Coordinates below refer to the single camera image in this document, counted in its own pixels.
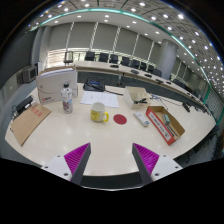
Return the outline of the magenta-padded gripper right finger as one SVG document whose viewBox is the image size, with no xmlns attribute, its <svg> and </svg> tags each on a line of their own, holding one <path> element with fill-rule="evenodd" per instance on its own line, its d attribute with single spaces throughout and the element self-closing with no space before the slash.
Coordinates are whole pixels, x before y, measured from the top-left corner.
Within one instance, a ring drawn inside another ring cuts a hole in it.
<svg viewBox="0 0 224 224">
<path fill-rule="evenodd" d="M 182 169 L 182 167 L 168 155 L 159 155 L 137 143 L 132 145 L 132 154 L 144 185 Z"/>
</svg>

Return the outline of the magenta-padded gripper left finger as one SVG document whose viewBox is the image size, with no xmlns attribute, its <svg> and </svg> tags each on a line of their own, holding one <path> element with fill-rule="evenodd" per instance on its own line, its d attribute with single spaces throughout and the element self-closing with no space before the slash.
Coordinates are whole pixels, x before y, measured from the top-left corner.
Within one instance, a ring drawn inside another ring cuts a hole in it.
<svg viewBox="0 0 224 224">
<path fill-rule="evenodd" d="M 87 143 L 65 155 L 56 155 L 42 169 L 79 185 L 91 154 L 91 144 Z"/>
</svg>

